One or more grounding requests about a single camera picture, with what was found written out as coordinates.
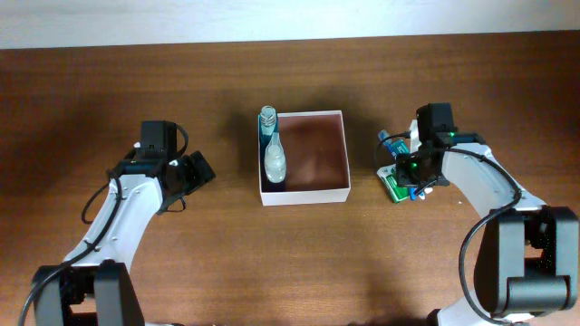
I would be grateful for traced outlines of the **purple foam soap pump bottle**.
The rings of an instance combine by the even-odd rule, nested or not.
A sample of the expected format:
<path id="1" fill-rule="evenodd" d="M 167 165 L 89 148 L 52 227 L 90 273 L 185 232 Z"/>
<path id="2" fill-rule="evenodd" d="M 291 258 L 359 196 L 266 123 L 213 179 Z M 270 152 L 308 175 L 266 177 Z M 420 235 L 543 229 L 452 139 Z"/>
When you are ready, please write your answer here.
<path id="1" fill-rule="evenodd" d="M 284 192 L 286 158 L 278 132 L 273 133 L 270 143 L 266 147 L 264 165 L 268 190 L 271 192 Z"/>

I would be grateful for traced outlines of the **blue disposable razor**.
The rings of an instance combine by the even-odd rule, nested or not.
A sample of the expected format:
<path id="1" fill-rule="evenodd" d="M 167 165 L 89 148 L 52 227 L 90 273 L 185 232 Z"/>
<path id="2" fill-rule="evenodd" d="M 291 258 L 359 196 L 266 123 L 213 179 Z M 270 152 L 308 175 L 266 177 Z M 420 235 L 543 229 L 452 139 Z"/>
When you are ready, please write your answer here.
<path id="1" fill-rule="evenodd" d="M 409 194 L 411 201 L 415 201 L 418 197 L 418 195 L 416 194 L 416 189 L 414 187 L 409 189 Z"/>

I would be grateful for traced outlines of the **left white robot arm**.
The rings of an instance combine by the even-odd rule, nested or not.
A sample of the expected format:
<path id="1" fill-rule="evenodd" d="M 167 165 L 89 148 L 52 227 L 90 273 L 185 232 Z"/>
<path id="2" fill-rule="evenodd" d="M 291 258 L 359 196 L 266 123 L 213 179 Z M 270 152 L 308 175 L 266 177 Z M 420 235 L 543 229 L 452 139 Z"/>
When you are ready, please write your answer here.
<path id="1" fill-rule="evenodd" d="M 203 155 L 186 152 L 177 123 L 147 120 L 140 141 L 108 170 L 106 198 L 89 230 L 63 262 L 40 267 L 20 312 L 38 325 L 143 325 L 130 278 L 133 258 L 154 216 L 198 190 L 216 174 Z"/>

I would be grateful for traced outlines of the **teal mouthwash bottle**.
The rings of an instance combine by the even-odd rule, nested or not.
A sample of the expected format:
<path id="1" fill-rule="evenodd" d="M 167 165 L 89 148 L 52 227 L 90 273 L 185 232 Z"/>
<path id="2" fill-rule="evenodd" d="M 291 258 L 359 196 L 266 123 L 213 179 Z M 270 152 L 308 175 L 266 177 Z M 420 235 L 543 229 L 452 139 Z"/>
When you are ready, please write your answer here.
<path id="1" fill-rule="evenodd" d="M 264 106 L 259 114 L 259 140 L 261 149 L 265 149 L 275 132 L 277 132 L 277 112 L 272 106 Z"/>

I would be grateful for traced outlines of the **pink cardboard box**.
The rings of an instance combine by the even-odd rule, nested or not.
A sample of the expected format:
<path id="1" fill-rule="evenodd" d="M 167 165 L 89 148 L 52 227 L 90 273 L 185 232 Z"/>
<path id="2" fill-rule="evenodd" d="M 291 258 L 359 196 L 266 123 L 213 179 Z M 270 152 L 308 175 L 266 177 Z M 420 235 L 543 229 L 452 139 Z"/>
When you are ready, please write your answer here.
<path id="1" fill-rule="evenodd" d="M 287 112 L 278 115 L 286 156 L 285 189 L 272 191 L 258 169 L 263 206 L 342 203 L 352 183 L 343 113 L 339 110 Z"/>

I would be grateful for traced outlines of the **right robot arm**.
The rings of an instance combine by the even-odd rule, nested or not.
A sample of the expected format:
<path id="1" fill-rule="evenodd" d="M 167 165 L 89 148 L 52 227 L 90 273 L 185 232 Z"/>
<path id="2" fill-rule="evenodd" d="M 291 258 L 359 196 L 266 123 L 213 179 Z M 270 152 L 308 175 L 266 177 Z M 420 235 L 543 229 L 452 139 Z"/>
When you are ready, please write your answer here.
<path id="1" fill-rule="evenodd" d="M 397 158 L 396 182 L 421 193 L 454 185 L 479 214 L 458 259 L 463 296 L 432 311 L 430 325 L 527 325 L 574 307 L 579 284 L 579 219 L 567 206 L 530 194 L 477 133 L 461 133 L 448 103 L 416 111 Z"/>

